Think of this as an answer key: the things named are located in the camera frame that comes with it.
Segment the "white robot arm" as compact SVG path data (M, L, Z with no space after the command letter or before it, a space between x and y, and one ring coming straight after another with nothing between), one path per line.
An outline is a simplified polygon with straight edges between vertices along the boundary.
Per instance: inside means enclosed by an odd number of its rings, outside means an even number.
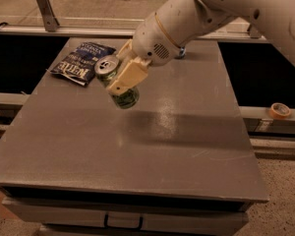
M116 76L107 86L120 95L163 66L199 35L236 18L255 27L295 67L295 0L167 0L136 28L119 50Z

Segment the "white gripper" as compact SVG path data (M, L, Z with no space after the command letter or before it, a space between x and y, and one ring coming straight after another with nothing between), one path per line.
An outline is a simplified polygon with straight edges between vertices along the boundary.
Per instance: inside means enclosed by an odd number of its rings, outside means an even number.
M157 14L150 14L137 27L133 40L128 39L117 53L120 61L132 57L133 51L140 57L122 63L121 69L106 87L107 91L113 95L121 95L148 76L149 64L163 66L177 57L180 50L159 25Z

